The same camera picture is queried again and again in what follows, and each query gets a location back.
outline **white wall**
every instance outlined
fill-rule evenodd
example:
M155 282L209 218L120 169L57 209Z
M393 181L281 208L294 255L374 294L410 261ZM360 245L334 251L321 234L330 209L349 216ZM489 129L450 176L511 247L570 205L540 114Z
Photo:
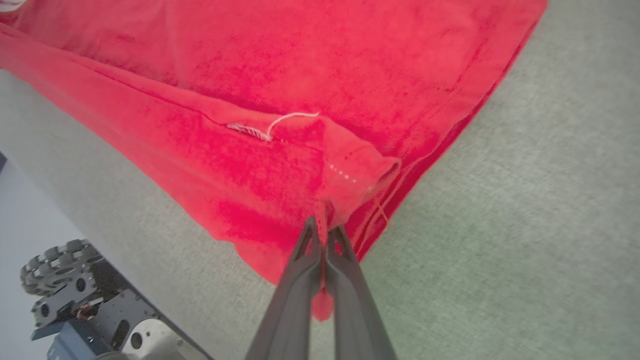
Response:
M20 267L50 247L83 235L53 202L8 162L0 172L0 359L45 360L53 336L30 341L38 297L20 286Z

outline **white thread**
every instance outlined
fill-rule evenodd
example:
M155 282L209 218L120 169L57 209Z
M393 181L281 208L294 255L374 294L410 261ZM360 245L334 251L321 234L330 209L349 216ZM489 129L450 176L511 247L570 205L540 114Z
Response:
M227 124L227 127L229 129L238 130L241 133L245 133L245 134L251 135L254 138L258 138L260 140L264 140L266 142L270 142L270 141L273 140L273 136L271 136L271 130L273 129L273 126L275 126L275 124L279 123L280 121L282 121L282 120L284 120L284 119L286 119L288 117L293 117L293 116L316 117L318 115L320 115L320 113L315 113L315 114L290 113L290 114L286 114L284 116L281 116L281 117L277 118L274 122L272 122L271 125L269 125L269 128L267 129L266 133L264 131L260 130L260 129L256 129L255 127L242 125L242 124L238 124L238 123Z
M279 118L277 118L274 122L271 123L271 125L269 125L269 128L267 129L267 136L269 137L269 139L271 139L271 130L273 129L273 127L275 126L275 124L279 123L280 121L288 118L288 117L294 117L294 116L308 116L308 117L316 117L320 115L320 113L315 113L315 114L308 114L308 113L290 113L290 114L286 114L284 116L281 116Z
M272 137L269 134L265 134L262 130L256 129L255 127L250 127L242 124L228 124L227 127L229 129L238 130L241 133L245 133L253 136L254 138L258 138L264 141L271 141Z

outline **red towel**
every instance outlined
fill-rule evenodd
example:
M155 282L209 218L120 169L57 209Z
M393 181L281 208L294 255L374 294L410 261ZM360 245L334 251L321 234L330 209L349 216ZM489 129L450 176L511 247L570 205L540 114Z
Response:
M310 215L324 228L346 222L365 256L504 77L545 6L29 0L0 19L0 67L127 156L276 283ZM319 116L282 119L270 141L253 136L294 112ZM238 130L247 127L253 135ZM331 310L322 292L314 314Z

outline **metal plate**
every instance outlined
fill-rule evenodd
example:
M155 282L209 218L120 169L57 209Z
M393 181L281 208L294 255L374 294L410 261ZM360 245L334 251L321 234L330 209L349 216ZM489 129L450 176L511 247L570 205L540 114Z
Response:
M83 301L96 290L95 279L91 272L76 271L71 275L71 280L64 288L51 296L36 301L31 308L37 328L31 335L32 340L49 334L43 329L56 321L59 311L64 310L69 304Z
M156 316L156 310L131 289L127 289L102 304L89 323L115 350L120 350L122 345L117 347L113 344L120 322L127 322L127 333L122 336L124 341L129 338L137 323L153 316Z
M208 360L158 319L147 319L136 325L122 353L130 360Z

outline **screw hole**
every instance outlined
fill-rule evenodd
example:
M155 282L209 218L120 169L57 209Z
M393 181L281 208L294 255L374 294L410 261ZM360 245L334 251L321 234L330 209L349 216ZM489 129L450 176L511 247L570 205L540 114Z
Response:
M134 332L131 335L131 346L136 350L142 346L142 335L139 332Z
M85 288L86 288L86 281L84 281L83 278L78 279L76 281L76 290L83 292Z
M42 316L44 317L49 316L49 305L47 304L42 305L42 307L40 308L40 314L42 314Z

